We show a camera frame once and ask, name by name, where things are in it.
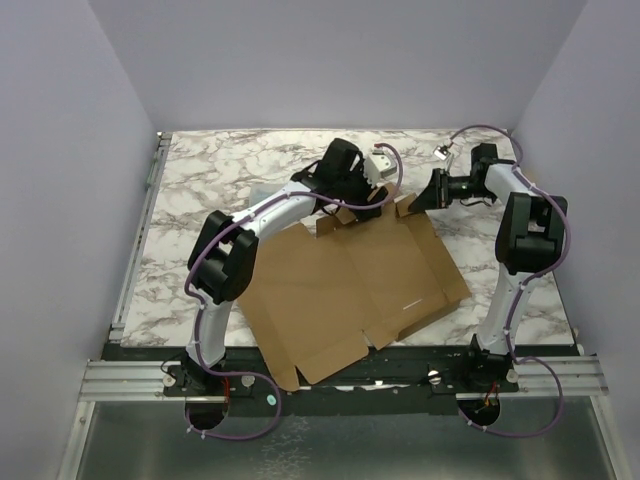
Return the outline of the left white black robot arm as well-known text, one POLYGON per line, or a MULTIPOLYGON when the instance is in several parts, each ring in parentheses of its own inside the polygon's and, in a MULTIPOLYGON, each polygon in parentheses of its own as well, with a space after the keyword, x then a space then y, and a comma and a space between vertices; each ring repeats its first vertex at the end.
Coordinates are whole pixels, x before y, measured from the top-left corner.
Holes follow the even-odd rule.
POLYGON ((225 356, 224 337, 234 302, 251 283, 261 242, 293 223, 334 205, 359 220, 381 215, 388 190, 377 184, 397 170, 380 149, 365 154, 336 138, 321 159, 293 173, 266 199, 229 215, 210 213, 190 254, 185 294, 198 302, 191 339, 182 361, 195 392, 214 392, 230 375, 217 367, 225 356))

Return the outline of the brown cardboard box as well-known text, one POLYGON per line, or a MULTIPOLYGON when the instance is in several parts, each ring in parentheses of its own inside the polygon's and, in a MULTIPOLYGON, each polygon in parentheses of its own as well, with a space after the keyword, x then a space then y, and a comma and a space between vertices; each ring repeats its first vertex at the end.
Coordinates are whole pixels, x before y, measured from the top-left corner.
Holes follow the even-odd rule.
POLYGON ((239 307, 275 383, 316 384, 455 311, 471 292, 409 194, 360 223, 322 217, 261 242, 239 307))

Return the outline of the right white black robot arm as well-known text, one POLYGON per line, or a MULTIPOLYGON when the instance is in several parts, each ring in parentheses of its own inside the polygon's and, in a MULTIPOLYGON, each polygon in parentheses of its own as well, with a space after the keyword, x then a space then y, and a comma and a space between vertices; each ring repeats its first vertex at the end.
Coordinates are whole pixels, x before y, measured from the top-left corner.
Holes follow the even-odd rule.
POLYGON ((454 369, 458 382, 481 391, 507 377, 525 307, 539 279, 564 260, 570 233, 566 198, 535 187, 514 161, 501 159, 497 146, 490 143, 472 148, 467 175, 433 170, 427 187, 408 211, 446 209, 455 200, 469 199, 500 201, 504 206, 495 241, 496 289, 486 318, 454 369))

